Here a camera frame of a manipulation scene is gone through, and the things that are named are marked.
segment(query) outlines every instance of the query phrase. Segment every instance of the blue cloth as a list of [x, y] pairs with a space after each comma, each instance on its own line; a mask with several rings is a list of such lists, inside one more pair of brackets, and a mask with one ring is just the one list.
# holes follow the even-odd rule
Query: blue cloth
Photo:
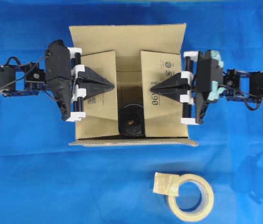
[[[59, 38], [72, 46], [69, 25], [184, 22], [183, 51], [214, 49], [225, 68], [263, 71], [263, 0], [0, 0], [0, 63], [35, 61]], [[198, 147], [70, 147], [74, 124], [60, 117], [44, 94], [0, 96], [0, 224], [181, 223], [152, 193], [154, 172], [211, 184], [214, 208], [201, 223], [263, 223], [263, 104], [250, 112], [220, 99], [189, 127]], [[183, 206], [195, 203], [190, 188], [181, 193]]]

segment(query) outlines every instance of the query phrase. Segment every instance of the white bracket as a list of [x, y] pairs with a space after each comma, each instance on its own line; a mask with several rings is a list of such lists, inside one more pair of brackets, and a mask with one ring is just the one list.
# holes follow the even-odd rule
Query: white bracket
[[[80, 53], [82, 55], [82, 49], [81, 48], [68, 48], [70, 52], [70, 59], [75, 58], [76, 53]], [[77, 64], [72, 70], [71, 75], [73, 76], [74, 80], [78, 78], [78, 73], [82, 71], [85, 72], [85, 66], [83, 64]], [[79, 86], [76, 84], [74, 86], [73, 96], [71, 98], [71, 102], [77, 101], [78, 97], [86, 97], [86, 89], [79, 88]], [[86, 117], [85, 112], [70, 112], [70, 117], [66, 120], [69, 122], [75, 122], [75, 121], [81, 121]]]
[[70, 58], [75, 58], [76, 53], [80, 53], [82, 56], [82, 48], [67, 48], [70, 52]]
[[180, 123], [185, 125], [199, 125], [196, 123], [196, 118], [181, 118]]
[[[187, 79], [187, 84], [191, 85], [194, 75], [190, 71], [182, 71], [181, 78]], [[181, 103], [188, 103], [190, 105], [194, 105], [194, 98], [192, 97], [192, 92], [190, 90], [187, 91], [186, 94], [180, 95]]]
[[66, 121], [75, 122], [81, 121], [86, 117], [85, 112], [70, 112], [70, 117]]
[[197, 62], [198, 61], [198, 51], [185, 51], [183, 53], [183, 57], [190, 57], [192, 61]]
[[[183, 53], [183, 57], [190, 57], [190, 59], [194, 62], [198, 61], [199, 52], [198, 51], [185, 51]], [[186, 78], [187, 83], [191, 86], [194, 75], [190, 71], [182, 71], [181, 78]], [[180, 102], [181, 103], [188, 103], [190, 105], [194, 105], [194, 98], [192, 96], [192, 92], [190, 90], [187, 91], [186, 94], [180, 95]], [[196, 123], [195, 118], [181, 118], [180, 122], [185, 125], [199, 125]]]

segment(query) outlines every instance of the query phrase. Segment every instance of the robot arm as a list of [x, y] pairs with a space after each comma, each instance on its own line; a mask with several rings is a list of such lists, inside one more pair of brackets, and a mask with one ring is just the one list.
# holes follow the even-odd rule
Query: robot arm
[[[214, 50], [208, 50], [205, 54], [188, 51], [184, 53], [184, 57], [184, 71], [151, 88], [151, 92], [183, 104], [181, 123], [203, 124], [209, 104], [217, 103], [220, 97], [226, 97], [228, 101], [243, 102], [251, 111], [260, 107], [263, 101], [263, 72], [242, 72], [234, 69], [224, 73], [221, 55]], [[195, 75], [194, 63], [197, 63]], [[242, 78], [249, 79], [249, 92], [241, 90]], [[255, 103], [256, 106], [251, 107], [249, 103]], [[191, 116], [192, 105], [195, 105], [195, 118]]]
[[[83, 100], [110, 91], [114, 85], [91, 68], [81, 64], [82, 49], [67, 48], [62, 40], [52, 42], [45, 56], [35, 63], [21, 64], [10, 57], [0, 66], [0, 94], [4, 97], [23, 97], [51, 91], [64, 121], [80, 121], [86, 117]], [[45, 59], [46, 70], [39, 63]], [[15, 60], [17, 65], [10, 65]], [[24, 76], [16, 79], [16, 72]], [[17, 90], [15, 83], [24, 79], [24, 89]]]

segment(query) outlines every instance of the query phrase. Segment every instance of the open cardboard box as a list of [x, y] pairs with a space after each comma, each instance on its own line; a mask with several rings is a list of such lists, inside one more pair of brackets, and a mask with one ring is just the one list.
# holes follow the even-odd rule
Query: open cardboard box
[[[71, 145], [197, 145], [180, 123], [182, 104], [150, 92], [156, 83], [181, 72], [185, 29], [186, 24], [70, 27], [74, 46], [83, 50], [82, 64], [115, 85], [84, 101], [86, 118], [76, 122]], [[144, 107], [143, 139], [119, 134], [118, 111], [128, 104]]]

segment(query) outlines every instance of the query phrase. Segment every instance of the masking tape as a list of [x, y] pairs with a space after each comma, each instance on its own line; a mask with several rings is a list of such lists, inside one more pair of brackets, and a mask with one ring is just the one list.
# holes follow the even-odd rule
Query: masking tape
[[[182, 211], [176, 203], [176, 197], [179, 187], [186, 183], [192, 182], [197, 185], [201, 192], [201, 202], [193, 211]], [[214, 205], [214, 193], [209, 183], [200, 176], [193, 174], [174, 175], [155, 173], [153, 192], [167, 195], [167, 203], [174, 213], [182, 221], [197, 222], [204, 219], [211, 212]]]

